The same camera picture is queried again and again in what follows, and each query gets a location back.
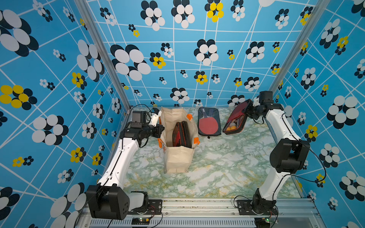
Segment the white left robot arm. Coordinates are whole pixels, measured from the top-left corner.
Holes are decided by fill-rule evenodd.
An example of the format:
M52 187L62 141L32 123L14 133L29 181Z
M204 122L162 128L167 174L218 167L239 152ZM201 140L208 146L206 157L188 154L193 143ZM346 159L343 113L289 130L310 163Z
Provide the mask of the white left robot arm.
M160 138L164 126L159 123L162 112L130 111L128 123L120 132L114 157L96 185L86 191L86 202L95 219L124 220L130 211L146 212L148 194L143 191L126 193L123 181L135 153L146 145L150 137Z

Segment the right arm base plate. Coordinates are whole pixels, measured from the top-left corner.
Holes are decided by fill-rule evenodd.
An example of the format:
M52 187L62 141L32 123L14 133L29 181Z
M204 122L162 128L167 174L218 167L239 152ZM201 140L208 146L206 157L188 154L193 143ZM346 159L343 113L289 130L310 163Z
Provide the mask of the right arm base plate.
M267 216L278 215L278 208L272 203L264 203L263 205L254 205L251 200L239 199L234 202L234 205L239 211L240 215L250 216Z

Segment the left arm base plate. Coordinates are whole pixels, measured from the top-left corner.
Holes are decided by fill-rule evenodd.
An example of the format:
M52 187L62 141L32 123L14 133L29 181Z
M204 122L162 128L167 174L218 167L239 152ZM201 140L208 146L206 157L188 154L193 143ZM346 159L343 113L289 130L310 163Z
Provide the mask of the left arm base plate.
M163 206L162 199L150 199L148 201L147 210L134 209L130 211L129 215L161 215Z

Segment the ping pong set case two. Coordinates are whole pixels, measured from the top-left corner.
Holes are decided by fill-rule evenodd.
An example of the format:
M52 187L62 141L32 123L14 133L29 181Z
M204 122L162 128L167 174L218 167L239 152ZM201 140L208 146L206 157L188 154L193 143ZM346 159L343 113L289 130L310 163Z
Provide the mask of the ping pong set case two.
M252 101L248 99L235 107L223 128L223 133L232 135L240 133L243 130L248 118L247 110L251 103Z

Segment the beige canvas tote bag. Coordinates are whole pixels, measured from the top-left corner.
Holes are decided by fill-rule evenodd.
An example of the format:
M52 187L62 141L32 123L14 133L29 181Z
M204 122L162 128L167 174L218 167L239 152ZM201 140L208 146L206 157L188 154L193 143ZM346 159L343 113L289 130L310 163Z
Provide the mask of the beige canvas tote bag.
M158 139L163 149L164 173L187 173L200 143L193 116L182 108L162 108L158 123L164 127Z

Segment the ping pong set case three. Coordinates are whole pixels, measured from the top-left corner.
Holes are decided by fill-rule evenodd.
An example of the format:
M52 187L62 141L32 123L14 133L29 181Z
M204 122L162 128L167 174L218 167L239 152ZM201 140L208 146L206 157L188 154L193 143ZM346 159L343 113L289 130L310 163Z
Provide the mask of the ping pong set case three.
M183 131L181 136L182 146L187 148L192 148L190 131L188 128L188 123L186 121L182 121L182 131Z

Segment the ping pong set case one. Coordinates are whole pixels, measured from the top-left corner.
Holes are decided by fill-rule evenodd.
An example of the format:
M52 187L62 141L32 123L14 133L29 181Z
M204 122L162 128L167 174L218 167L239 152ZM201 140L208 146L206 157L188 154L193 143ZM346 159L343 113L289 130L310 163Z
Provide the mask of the ping pong set case one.
M217 108L200 107L198 109L198 133L207 137L221 135L220 115Z

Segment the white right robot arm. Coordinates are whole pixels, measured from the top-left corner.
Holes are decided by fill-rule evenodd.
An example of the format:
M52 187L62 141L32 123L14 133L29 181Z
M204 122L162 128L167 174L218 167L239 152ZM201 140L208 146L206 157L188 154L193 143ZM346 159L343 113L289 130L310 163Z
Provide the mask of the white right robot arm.
M303 168L310 145L294 132L279 104L259 104L250 100L246 114L254 120L263 117L276 143L270 153L269 174L252 200L253 211L263 214L274 209L278 193L286 180Z

